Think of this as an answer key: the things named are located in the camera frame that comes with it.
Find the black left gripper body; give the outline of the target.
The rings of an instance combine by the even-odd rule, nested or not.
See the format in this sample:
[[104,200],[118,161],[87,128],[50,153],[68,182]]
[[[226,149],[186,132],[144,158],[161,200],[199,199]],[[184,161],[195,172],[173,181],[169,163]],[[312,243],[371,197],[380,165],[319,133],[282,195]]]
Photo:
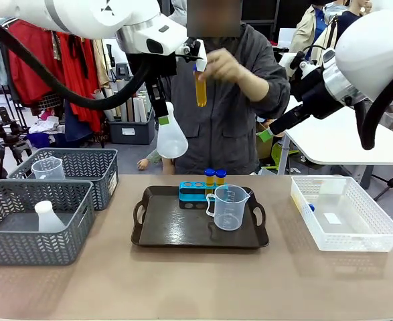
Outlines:
[[175,56],[128,53],[127,59],[133,76],[126,85],[126,98],[136,94],[144,85],[152,102],[155,100],[166,102],[167,95],[162,79],[176,74]]

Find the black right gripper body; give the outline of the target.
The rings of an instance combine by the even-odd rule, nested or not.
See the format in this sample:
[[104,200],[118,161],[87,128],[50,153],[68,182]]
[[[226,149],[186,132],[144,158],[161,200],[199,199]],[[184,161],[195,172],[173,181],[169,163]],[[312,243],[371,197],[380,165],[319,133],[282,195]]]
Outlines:
[[299,66],[293,77],[292,91],[300,104],[270,124],[269,130],[273,135],[295,127],[310,116],[323,120],[343,108],[346,78],[341,72],[326,80],[322,68]]

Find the white plastic conical flask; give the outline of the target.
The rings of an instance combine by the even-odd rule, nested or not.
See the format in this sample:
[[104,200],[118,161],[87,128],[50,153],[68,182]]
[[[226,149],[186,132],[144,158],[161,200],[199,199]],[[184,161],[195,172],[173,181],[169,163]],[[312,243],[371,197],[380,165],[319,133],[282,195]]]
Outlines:
[[188,149],[188,141],[174,116],[174,107],[166,102],[168,115],[158,118],[157,152],[166,159],[183,156]]
[[40,233],[59,233],[66,226],[55,214],[50,201],[40,201],[35,205],[35,212],[38,215],[38,231]]

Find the clear measuring beaker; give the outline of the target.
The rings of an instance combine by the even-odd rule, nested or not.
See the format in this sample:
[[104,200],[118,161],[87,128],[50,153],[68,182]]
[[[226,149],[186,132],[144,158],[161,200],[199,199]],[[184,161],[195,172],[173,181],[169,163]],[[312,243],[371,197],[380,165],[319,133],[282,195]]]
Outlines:
[[236,185],[221,185],[206,195],[206,214],[224,231],[235,231],[242,225],[244,209],[250,194]]
[[60,158],[50,156],[32,164],[31,171],[36,179],[41,180],[64,180],[65,173],[63,161]]

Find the person's left forearm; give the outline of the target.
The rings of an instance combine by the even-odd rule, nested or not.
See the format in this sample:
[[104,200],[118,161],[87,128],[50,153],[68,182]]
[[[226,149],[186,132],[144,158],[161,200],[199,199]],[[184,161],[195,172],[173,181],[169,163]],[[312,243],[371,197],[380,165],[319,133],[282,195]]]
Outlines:
[[252,72],[246,71],[239,83],[240,89],[251,102],[263,100],[270,89],[269,83]]

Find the person's left hand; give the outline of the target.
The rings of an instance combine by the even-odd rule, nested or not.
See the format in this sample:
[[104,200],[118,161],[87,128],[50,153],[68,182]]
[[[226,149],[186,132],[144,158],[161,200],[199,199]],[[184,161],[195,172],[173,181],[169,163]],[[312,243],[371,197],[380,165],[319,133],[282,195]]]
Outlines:
[[259,87],[258,78],[241,66],[236,58],[226,49],[217,49],[207,55],[207,66],[198,76],[198,80],[214,78],[237,84],[243,92],[249,92],[250,87]]

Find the brown cardboard box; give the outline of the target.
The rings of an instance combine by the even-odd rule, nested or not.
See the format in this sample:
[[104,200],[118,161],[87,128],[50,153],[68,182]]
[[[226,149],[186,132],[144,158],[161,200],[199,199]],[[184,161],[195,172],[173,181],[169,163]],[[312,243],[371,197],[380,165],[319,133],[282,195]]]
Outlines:
[[[262,123],[257,122],[256,123],[256,133],[263,131],[266,129]],[[262,143],[258,137],[256,136],[256,151],[258,155],[258,159],[266,159],[269,158],[271,155],[271,150],[272,150],[272,142],[273,142],[273,137],[266,143]]]

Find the green chair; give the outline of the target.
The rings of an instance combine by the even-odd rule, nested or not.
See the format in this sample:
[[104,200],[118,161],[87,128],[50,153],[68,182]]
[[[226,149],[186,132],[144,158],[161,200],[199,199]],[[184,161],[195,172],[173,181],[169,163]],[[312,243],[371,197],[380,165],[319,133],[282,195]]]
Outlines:
[[276,171],[279,169],[282,152],[283,152],[283,148],[279,142],[273,144],[271,150],[271,159],[273,160],[273,164],[268,167],[269,169],[274,169]]

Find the white paper rolls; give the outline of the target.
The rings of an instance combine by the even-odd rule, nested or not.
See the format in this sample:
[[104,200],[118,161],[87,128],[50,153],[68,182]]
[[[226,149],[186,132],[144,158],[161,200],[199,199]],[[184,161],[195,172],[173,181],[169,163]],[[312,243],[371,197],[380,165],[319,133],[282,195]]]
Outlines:
[[149,120],[149,110],[142,95],[133,96],[125,103],[104,111],[108,122],[139,123]]

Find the grey storage bin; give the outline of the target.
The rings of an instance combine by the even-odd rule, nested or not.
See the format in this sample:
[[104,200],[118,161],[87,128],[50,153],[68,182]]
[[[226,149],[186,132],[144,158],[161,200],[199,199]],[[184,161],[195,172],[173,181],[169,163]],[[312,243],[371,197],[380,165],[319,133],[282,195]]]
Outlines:
[[155,119],[146,122],[108,122],[113,144],[149,145],[155,136]]

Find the person in grey jacket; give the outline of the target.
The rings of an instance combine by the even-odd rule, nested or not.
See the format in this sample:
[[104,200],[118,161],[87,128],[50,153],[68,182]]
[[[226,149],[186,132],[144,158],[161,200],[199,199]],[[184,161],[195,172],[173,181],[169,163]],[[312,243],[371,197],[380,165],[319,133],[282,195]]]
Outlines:
[[249,72],[270,86],[266,97],[251,102],[237,84],[206,79],[207,104],[196,102],[193,66],[177,64],[177,73],[163,79],[167,100],[188,141],[187,152],[174,160],[175,172],[201,175],[208,168],[229,175],[248,175],[258,168],[257,118],[275,119],[286,109],[290,85],[267,38],[242,22],[243,0],[171,0],[171,18],[204,41],[207,55],[228,50]]

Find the white side table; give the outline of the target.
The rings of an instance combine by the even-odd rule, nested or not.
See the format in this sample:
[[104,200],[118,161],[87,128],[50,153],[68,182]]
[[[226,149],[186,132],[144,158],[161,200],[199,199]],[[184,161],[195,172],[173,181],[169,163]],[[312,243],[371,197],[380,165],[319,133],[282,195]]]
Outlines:
[[360,144],[354,110],[344,107],[323,120],[310,117],[285,134],[319,165],[393,165],[393,131],[378,125],[375,147]]

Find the lying child mannequin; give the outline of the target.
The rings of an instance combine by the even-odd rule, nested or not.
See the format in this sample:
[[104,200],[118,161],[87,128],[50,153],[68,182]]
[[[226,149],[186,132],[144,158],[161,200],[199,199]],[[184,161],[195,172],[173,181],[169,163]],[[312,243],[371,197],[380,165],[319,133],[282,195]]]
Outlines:
[[150,164],[155,164],[158,162],[162,162],[162,173],[164,175],[174,175],[175,174],[175,166],[174,166],[174,160],[173,159],[169,159],[169,158],[163,158],[158,152],[157,150],[153,150],[152,152],[150,152],[145,158],[141,159],[138,163],[137,163],[137,168],[140,171],[144,171],[147,169],[147,167]]

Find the person in beige coat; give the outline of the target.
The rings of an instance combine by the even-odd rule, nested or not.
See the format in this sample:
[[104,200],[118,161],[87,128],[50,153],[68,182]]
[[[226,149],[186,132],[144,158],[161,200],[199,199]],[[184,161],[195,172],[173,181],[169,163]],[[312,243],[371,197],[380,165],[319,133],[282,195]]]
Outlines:
[[312,45],[327,27],[324,7],[325,5],[310,4],[296,26],[289,47],[290,53],[305,52],[305,59],[310,60]]

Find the blue test tube rack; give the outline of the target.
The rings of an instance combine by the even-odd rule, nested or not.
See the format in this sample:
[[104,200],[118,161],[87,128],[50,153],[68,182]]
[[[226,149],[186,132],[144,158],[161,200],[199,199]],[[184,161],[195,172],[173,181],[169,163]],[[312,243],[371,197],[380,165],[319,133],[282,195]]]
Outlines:
[[179,200],[186,203],[205,202],[206,195],[213,193],[218,187],[216,183],[206,185],[205,182],[184,181],[179,184]]

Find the grey basket with label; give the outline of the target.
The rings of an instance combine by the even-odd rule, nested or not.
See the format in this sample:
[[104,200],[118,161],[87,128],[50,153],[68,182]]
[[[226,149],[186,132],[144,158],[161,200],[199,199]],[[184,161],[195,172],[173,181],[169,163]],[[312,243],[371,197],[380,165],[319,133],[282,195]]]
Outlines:
[[33,179],[33,163],[54,156],[62,160],[66,179],[91,181],[94,208],[108,207],[119,183],[117,150],[109,148],[41,148],[18,165],[9,179]]

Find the dark brown serving tray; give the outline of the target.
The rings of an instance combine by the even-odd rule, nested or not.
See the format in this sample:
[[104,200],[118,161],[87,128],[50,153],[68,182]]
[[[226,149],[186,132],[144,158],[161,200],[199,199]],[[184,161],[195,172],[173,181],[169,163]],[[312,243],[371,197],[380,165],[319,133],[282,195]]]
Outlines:
[[204,201],[179,200],[179,188],[150,186],[133,211],[131,241],[142,247],[199,247],[220,249],[259,249],[269,244],[266,213],[252,189],[245,204],[243,223],[235,231],[216,227],[206,214]]

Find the white plastic basket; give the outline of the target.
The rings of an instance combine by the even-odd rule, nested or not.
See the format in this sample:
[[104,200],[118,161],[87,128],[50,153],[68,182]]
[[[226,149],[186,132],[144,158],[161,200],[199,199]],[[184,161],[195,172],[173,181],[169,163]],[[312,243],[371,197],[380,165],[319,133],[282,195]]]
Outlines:
[[[295,175],[291,198],[305,198],[313,213],[300,213],[321,251],[388,253],[393,249],[393,220],[351,177]],[[332,225],[324,213],[335,213]]]

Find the grey plastic basket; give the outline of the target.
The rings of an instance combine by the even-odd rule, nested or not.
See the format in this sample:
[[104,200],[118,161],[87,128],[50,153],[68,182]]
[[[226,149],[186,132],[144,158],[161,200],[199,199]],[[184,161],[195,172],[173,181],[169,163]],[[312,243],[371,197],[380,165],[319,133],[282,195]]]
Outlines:
[[[70,265],[95,221],[90,181],[0,180],[0,265]],[[64,224],[39,230],[35,206],[49,201]]]

